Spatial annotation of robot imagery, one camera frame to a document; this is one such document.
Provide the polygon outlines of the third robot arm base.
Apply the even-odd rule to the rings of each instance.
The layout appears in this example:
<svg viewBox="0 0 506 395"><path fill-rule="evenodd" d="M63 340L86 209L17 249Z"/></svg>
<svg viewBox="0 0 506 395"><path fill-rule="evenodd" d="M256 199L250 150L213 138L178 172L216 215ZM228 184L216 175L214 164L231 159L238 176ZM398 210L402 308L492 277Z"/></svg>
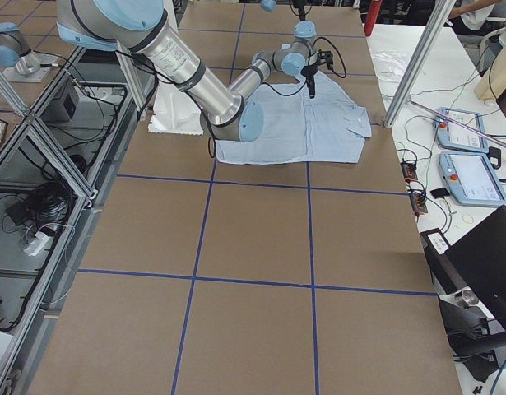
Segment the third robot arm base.
<svg viewBox="0 0 506 395"><path fill-rule="evenodd" d="M0 68L12 82L42 82L58 56L35 52L18 26L0 23Z"/></svg>

